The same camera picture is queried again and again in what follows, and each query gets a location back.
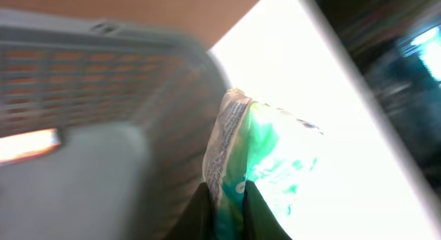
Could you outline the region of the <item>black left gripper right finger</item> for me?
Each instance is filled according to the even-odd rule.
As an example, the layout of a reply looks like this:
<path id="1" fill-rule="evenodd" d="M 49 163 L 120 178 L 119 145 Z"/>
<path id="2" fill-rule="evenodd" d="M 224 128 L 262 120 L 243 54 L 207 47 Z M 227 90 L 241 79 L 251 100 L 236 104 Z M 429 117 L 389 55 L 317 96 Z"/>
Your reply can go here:
<path id="1" fill-rule="evenodd" d="M 245 240 L 291 240 L 252 181 L 245 183 L 243 238 Z"/>

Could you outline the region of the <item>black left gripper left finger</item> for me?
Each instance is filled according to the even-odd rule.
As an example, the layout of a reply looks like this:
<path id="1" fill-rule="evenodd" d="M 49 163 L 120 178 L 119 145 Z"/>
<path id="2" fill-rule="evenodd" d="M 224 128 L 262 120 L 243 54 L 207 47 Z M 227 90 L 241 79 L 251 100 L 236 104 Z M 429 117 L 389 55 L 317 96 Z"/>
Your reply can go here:
<path id="1" fill-rule="evenodd" d="M 178 221 L 164 240 L 210 240 L 213 236 L 213 206 L 208 185 L 200 183 Z"/>

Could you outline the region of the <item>green tissue pack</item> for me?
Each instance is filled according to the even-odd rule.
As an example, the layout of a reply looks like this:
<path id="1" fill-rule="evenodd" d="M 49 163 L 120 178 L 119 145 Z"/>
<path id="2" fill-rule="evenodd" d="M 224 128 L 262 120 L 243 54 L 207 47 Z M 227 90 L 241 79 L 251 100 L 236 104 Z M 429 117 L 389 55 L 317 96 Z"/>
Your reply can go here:
<path id="1" fill-rule="evenodd" d="M 203 158 L 203 179 L 214 207 L 214 238 L 243 238 L 246 181 L 256 184 L 283 230 L 291 228 L 319 159 L 319 127 L 293 114 L 228 90 Z"/>

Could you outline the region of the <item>small orange box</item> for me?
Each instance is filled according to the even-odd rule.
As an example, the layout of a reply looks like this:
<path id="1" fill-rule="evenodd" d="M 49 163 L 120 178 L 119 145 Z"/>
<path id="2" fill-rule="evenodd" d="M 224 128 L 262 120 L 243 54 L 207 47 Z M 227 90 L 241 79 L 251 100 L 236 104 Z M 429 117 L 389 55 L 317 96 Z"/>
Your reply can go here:
<path id="1" fill-rule="evenodd" d="M 51 153 L 63 144 L 61 133 L 55 129 L 37 130 L 1 138 L 1 165 Z"/>

